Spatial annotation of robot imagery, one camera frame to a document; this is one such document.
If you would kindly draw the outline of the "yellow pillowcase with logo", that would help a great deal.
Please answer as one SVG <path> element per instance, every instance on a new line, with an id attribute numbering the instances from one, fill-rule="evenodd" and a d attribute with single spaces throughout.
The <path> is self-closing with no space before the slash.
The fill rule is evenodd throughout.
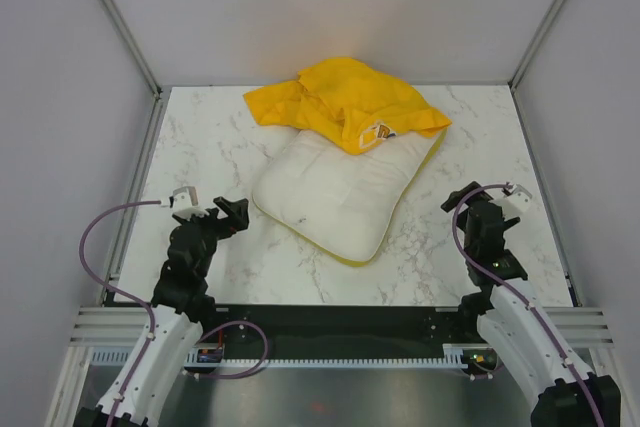
<path id="1" fill-rule="evenodd" d="M 409 83 L 348 57 L 323 60 L 244 100 L 257 124 L 311 130 L 351 155 L 411 132 L 431 138 L 452 124 Z"/>

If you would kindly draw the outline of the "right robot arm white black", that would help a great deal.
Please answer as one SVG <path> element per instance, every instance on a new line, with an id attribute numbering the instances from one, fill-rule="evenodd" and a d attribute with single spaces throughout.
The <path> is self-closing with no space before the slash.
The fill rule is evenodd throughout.
<path id="1" fill-rule="evenodd" d="M 530 406 L 533 426 L 618 426 L 621 392 L 599 376 L 555 327 L 537 300 L 505 233 L 531 206 L 530 193 L 510 183 L 472 182 L 442 204 L 452 237 L 478 292 L 462 298 L 457 329 L 484 340 L 497 354 Z"/>

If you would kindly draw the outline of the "white pillow yellow piping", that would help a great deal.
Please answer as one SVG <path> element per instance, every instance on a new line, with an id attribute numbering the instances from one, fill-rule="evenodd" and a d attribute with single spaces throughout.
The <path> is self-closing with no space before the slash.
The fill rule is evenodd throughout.
<path id="1" fill-rule="evenodd" d="M 261 174 L 252 200 L 339 262 L 365 265 L 379 251 L 402 196 L 446 134 L 409 133 L 349 155 L 319 134 L 301 131 Z"/>

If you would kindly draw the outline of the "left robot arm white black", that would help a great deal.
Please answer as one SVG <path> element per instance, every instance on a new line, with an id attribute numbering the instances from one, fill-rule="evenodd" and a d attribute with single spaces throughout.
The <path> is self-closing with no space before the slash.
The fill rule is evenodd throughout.
<path id="1" fill-rule="evenodd" d="M 249 227 L 249 201 L 213 200 L 199 205 L 194 189 L 181 188 L 166 205 L 177 226 L 149 301 L 112 290 L 141 305 L 148 316 L 118 377 L 92 408 L 82 408 L 75 426 L 157 426 L 166 398 L 197 341 L 219 327 L 206 277 L 218 243 Z"/>

